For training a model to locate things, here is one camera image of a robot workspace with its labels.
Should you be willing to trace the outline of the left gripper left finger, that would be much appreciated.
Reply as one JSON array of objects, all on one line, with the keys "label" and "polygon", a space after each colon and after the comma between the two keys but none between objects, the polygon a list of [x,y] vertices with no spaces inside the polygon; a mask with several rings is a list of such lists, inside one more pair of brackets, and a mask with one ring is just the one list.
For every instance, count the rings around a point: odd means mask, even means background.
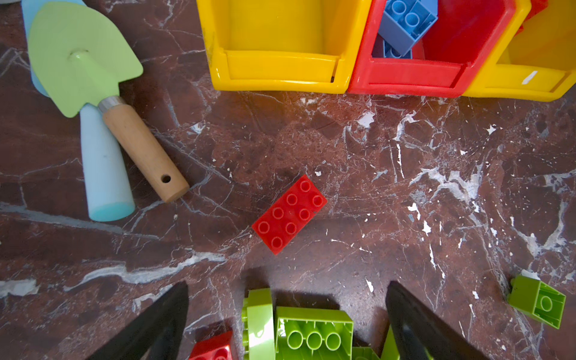
[{"label": "left gripper left finger", "polygon": [[176,359],[188,306],[188,285],[180,281],[89,358]]}]

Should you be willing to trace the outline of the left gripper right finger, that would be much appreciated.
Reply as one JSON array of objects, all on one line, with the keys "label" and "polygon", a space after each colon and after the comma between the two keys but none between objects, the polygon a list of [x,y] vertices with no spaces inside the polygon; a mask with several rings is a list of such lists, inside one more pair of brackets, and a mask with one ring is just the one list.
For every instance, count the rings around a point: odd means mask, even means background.
[{"label": "left gripper right finger", "polygon": [[486,359],[406,287],[392,280],[385,304],[401,359]]}]

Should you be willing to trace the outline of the blue brick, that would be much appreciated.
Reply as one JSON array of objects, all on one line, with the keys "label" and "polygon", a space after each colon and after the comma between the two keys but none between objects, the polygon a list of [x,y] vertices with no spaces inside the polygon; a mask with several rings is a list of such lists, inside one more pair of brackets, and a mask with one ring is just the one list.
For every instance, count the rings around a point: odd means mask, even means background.
[{"label": "blue brick", "polygon": [[401,55],[378,34],[373,46],[372,57],[375,59],[412,59],[413,52],[410,50],[405,55]]},{"label": "blue brick", "polygon": [[403,56],[437,20],[438,1],[387,1],[378,34]]}]

